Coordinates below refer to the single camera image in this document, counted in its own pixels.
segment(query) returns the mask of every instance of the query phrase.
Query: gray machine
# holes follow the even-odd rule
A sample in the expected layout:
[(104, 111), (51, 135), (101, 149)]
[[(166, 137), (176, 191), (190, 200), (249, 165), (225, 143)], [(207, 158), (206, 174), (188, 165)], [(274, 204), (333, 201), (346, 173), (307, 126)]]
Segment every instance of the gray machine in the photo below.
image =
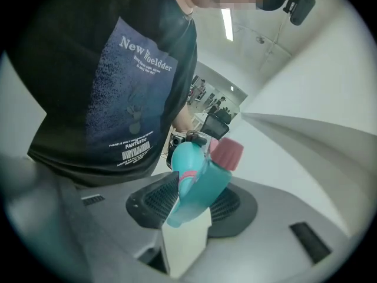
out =
[[(145, 227), (126, 206), (140, 190), (147, 195), (174, 184), (176, 173), (76, 190), (69, 179), (30, 160), (2, 158), (0, 164), (12, 226), (57, 275), (71, 282), (173, 282), (158, 260), (160, 230)], [(337, 226), (289, 193), (238, 178), (229, 189), (244, 197), (221, 221), (238, 210), (252, 217), (232, 236), (209, 230), (207, 248), (181, 277), (184, 282), (279, 282), (347, 242)]]

